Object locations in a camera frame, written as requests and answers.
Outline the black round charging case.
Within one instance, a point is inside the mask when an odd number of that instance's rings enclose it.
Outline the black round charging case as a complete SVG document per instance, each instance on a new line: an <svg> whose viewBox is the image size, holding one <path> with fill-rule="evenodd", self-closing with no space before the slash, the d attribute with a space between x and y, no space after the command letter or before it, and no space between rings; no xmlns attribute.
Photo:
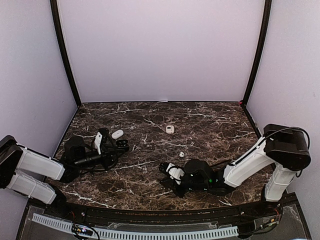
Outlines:
<svg viewBox="0 0 320 240"><path fill-rule="evenodd" d="M129 148L129 142L128 140L126 139L120 139L120 140L117 140L116 142L116 146L119 148L119 149L124 149L124 148Z"/></svg>

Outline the beige gold-rimmed charging case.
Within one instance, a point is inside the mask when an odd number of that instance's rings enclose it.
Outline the beige gold-rimmed charging case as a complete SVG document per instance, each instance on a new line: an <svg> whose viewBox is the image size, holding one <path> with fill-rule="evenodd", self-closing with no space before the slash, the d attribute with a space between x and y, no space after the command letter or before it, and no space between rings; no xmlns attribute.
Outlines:
<svg viewBox="0 0 320 240"><path fill-rule="evenodd" d="M167 125L165 127L165 132L167 134L174 134L175 133L175 127L173 125Z"/></svg>

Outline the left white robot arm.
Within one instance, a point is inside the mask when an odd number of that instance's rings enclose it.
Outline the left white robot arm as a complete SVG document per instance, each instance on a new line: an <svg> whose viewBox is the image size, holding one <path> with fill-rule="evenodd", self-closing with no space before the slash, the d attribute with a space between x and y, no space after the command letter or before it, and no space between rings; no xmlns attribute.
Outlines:
<svg viewBox="0 0 320 240"><path fill-rule="evenodd" d="M60 218L67 218L70 206L62 199L64 195L34 175L61 183L71 183L81 174L98 173L114 168L119 158L130 149L126 139L110 135L106 128L98 130L91 144L81 136L73 136L64 144L60 159L55 159L19 144L7 135L0 141L0 187L18 192L51 205Z"/></svg>

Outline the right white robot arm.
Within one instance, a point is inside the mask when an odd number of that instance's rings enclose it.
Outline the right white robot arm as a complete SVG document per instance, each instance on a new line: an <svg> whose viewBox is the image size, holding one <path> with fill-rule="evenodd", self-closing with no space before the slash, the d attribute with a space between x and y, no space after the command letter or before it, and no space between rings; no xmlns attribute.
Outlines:
<svg viewBox="0 0 320 240"><path fill-rule="evenodd" d="M275 164L275 169L262 191L262 201L255 213L266 217L295 177L310 165L310 136L295 126L268 124L263 135L246 153L214 171L204 160L191 159L183 167L162 162L159 170L165 174L160 184L182 198L187 191L206 191L225 196L263 168Z"/></svg>

